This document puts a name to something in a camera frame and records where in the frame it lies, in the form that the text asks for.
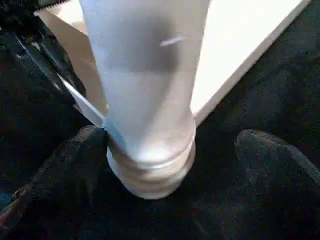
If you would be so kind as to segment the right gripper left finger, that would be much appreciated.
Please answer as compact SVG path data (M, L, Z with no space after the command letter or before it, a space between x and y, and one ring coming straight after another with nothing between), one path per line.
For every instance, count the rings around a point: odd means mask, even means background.
M106 165L108 137L82 127L63 141L0 212L2 240L78 240Z

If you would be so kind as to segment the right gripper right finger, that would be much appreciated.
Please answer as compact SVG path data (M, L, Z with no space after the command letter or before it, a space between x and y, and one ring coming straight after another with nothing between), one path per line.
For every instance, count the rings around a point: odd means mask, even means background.
M261 130L241 131L234 146L258 224L275 240L318 240L320 170L298 148Z

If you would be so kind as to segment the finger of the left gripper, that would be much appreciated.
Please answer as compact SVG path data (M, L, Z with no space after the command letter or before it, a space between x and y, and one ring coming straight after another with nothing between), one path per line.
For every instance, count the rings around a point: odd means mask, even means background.
M46 34L41 31L34 31L31 37L32 77L64 102L73 102L74 98L64 86L62 79L86 96L86 88L57 38L52 33Z

